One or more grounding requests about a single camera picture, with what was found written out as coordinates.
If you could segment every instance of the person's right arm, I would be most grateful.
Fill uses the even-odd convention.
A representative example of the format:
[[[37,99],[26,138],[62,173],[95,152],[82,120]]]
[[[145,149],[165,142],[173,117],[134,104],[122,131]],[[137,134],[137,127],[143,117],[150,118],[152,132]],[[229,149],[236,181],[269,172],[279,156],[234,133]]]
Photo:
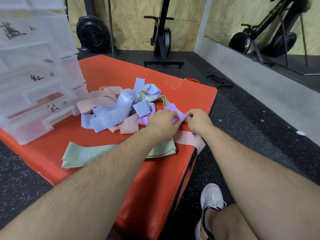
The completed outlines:
[[[261,240],[320,239],[320,186],[240,144],[191,109],[191,132],[209,145],[244,218]]]

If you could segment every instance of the person's left arm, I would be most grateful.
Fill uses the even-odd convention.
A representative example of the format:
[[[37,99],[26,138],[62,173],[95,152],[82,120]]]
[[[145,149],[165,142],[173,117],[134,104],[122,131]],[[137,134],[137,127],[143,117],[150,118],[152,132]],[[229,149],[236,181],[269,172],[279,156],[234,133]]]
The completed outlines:
[[[171,138],[176,112],[152,114],[146,128],[43,195],[0,231],[6,240],[105,240],[151,149]]]

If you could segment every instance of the pile of resistance bands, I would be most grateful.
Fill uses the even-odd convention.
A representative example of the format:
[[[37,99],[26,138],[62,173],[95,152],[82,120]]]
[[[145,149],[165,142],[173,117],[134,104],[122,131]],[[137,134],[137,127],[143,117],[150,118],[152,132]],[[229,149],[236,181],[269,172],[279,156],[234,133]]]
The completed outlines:
[[[139,130],[139,125],[147,125],[152,113],[156,113],[153,101],[163,100],[163,107],[176,111],[178,119],[172,123],[182,122],[188,116],[181,113],[171,104],[155,84],[145,84],[145,79],[137,78],[134,88],[101,87],[99,91],[89,93],[89,98],[77,103],[81,112],[81,126],[94,129],[96,133],[110,130],[121,134],[133,134]],[[205,146],[202,138],[188,131],[179,130],[170,140],[158,143],[147,158],[164,157],[176,153],[174,143],[193,145],[197,153]],[[83,167],[117,145],[102,145],[93,147],[79,146],[70,142],[62,158],[63,168]]]

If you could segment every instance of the stack of plastic drawers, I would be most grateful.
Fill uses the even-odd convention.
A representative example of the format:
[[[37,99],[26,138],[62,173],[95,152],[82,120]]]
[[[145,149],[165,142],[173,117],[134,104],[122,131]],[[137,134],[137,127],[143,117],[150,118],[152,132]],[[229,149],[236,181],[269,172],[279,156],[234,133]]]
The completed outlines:
[[[88,98],[62,0],[0,0],[0,127],[26,144]]]

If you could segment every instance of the red mat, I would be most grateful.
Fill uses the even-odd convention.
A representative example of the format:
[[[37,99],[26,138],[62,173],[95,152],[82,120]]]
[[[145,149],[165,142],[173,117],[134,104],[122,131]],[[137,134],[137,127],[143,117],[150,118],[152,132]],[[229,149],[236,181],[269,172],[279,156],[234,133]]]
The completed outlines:
[[[99,55],[80,60],[88,90],[101,86],[133,88],[136,77],[156,84],[166,98],[186,113],[200,108],[210,112],[217,90],[193,81],[169,76],[148,68]],[[162,101],[156,102],[163,109]],[[183,123],[180,130],[190,131]],[[19,145],[0,129],[0,139],[34,171],[52,185],[58,185],[79,168],[61,168],[62,156],[70,141],[85,147],[118,144],[130,135],[113,134],[109,130],[95,133],[81,127],[79,116],[70,116],[54,125],[54,130],[26,144]],[[157,239],[169,213],[174,209],[187,185],[194,161],[194,147],[176,144],[177,153],[154,158],[142,164],[116,219],[116,226],[130,236]]]

